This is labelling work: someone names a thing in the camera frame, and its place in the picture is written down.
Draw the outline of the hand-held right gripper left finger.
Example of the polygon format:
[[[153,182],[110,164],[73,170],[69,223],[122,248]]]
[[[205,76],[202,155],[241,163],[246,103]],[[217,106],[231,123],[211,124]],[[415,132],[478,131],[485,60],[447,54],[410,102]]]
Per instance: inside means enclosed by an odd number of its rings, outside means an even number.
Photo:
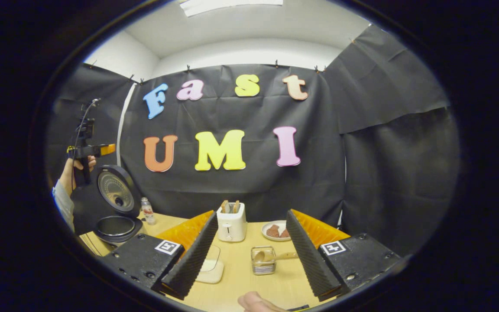
[[[200,273],[217,229],[217,214],[208,211],[156,237],[139,234],[102,261],[135,284],[183,300]]]

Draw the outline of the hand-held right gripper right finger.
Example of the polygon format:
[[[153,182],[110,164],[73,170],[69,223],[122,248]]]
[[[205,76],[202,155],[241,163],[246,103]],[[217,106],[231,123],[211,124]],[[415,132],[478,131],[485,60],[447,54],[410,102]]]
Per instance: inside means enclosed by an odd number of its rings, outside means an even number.
[[[287,212],[286,227],[319,301],[361,288],[402,260],[366,233],[350,236],[295,209]]]

